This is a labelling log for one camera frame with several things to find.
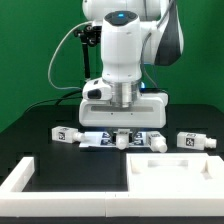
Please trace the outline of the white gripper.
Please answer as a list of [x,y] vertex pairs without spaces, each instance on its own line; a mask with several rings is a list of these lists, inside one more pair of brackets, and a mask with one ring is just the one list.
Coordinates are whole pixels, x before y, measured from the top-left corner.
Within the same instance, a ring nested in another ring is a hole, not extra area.
[[82,91],[79,122],[88,127],[162,128],[166,124],[168,94],[141,90],[140,81],[88,81]]

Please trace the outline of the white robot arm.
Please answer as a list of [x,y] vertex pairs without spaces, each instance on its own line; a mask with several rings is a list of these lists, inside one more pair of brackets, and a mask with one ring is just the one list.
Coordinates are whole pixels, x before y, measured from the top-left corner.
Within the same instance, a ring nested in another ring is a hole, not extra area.
[[161,128],[168,95],[140,90],[146,63],[169,66],[183,52],[176,0],[83,0],[92,29],[101,30],[102,76],[83,88],[84,126]]

